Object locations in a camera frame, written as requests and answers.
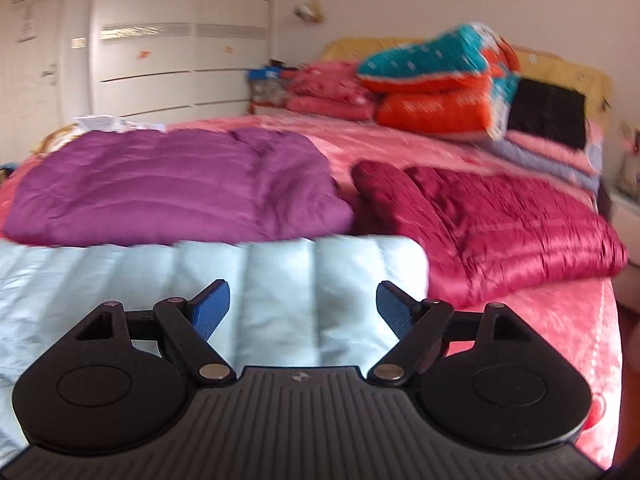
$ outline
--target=light blue sleeping bag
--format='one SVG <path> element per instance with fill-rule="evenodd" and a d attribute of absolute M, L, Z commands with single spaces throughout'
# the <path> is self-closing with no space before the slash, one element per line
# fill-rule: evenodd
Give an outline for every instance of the light blue sleeping bag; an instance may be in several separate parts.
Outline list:
<path fill-rule="evenodd" d="M 222 278 L 231 304 L 209 343 L 236 371 L 357 365 L 366 374 L 397 341 L 376 311 L 378 283 L 421 299 L 427 270 L 424 251 L 404 237 L 130 248 L 0 240 L 0 465 L 26 445 L 11 408 L 15 381 L 103 301 L 151 308 Z"/>

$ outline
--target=purple sleeping bag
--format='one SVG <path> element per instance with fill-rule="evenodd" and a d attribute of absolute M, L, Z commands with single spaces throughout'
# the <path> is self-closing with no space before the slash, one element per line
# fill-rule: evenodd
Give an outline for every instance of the purple sleeping bag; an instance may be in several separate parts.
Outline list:
<path fill-rule="evenodd" d="M 4 226 L 16 242 L 86 247 L 178 240 L 263 242 L 348 232 L 349 205 L 306 137 L 90 132 L 20 183 Z"/>

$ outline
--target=pink bedspread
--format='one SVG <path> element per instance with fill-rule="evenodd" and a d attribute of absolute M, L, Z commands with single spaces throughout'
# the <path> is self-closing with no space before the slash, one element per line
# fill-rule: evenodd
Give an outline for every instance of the pink bedspread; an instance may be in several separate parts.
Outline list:
<path fill-rule="evenodd" d="M 289 129 L 306 135 L 329 158 L 332 174 L 340 185 L 342 195 L 356 206 L 357 195 L 350 171 L 354 163 L 363 159 L 384 160 L 398 168 L 422 165 L 484 174 L 507 172 L 536 176 L 591 205 L 587 192 L 553 177 L 522 170 L 469 146 L 450 144 L 374 124 L 288 114 L 195 121 L 177 124 L 173 128 L 226 131 L 242 126 Z M 0 187 L 0 233 L 20 177 L 34 165 L 37 162 L 30 159 L 28 167 Z M 598 414 L 598 410 L 594 410 L 593 417 L 588 422 L 589 427 L 578 440 L 578 447 L 601 466 L 609 467 L 618 436 L 622 389 L 622 350 L 611 281 L 590 279 L 554 283 L 521 290 L 500 301 L 522 316 L 589 381 L 596 400 L 594 405 L 603 407 L 604 414 Z M 480 312 L 483 308 L 484 305 L 477 305 L 469 310 Z M 468 344 L 452 345 L 452 351 L 465 348 L 468 348 Z"/>

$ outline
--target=ribbed surface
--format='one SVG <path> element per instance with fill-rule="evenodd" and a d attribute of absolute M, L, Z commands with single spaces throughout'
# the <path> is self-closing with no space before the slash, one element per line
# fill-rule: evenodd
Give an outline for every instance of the ribbed surface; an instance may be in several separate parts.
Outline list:
<path fill-rule="evenodd" d="M 198 335 L 208 341 L 228 310 L 229 285 L 224 283 L 194 309 L 191 323 Z"/>
<path fill-rule="evenodd" d="M 401 391 L 356 368 L 248 368 L 203 390 L 184 418 L 138 450 L 103 458 L 30 449 L 7 480 L 591 480 L 571 446 L 533 456 L 466 449 L 429 427 Z"/>
<path fill-rule="evenodd" d="M 382 284 L 376 291 L 376 306 L 378 313 L 398 339 L 402 339 L 411 330 L 409 307 Z"/>

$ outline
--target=white wardrobe door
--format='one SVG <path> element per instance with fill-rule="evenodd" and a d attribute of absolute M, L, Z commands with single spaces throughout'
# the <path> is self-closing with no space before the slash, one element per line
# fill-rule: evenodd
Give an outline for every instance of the white wardrobe door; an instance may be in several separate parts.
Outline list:
<path fill-rule="evenodd" d="M 102 26 L 191 23 L 196 0 L 100 0 Z"/>
<path fill-rule="evenodd" d="M 268 57 L 266 40 L 196 38 L 196 70 L 260 68 Z"/>
<path fill-rule="evenodd" d="M 267 28 L 269 3 L 264 0 L 198 0 L 198 23 Z"/>
<path fill-rule="evenodd" d="M 128 116 L 194 102 L 193 73 L 161 74 L 118 79 L 98 85 L 99 114 Z"/>
<path fill-rule="evenodd" d="M 249 103 L 247 101 L 235 101 L 231 103 L 215 103 L 210 105 L 198 105 L 193 109 L 194 120 L 211 119 L 215 117 L 235 117 L 246 115 Z"/>
<path fill-rule="evenodd" d="M 198 72 L 196 104 L 249 99 L 249 85 L 243 70 Z"/>
<path fill-rule="evenodd" d="M 100 81 L 193 69 L 193 38 L 154 38 L 105 41 L 95 76 Z"/>
<path fill-rule="evenodd" d="M 142 123 L 176 124 L 195 120 L 197 118 L 195 110 L 196 108 L 193 107 L 171 108 L 170 110 L 130 115 L 128 119 Z"/>

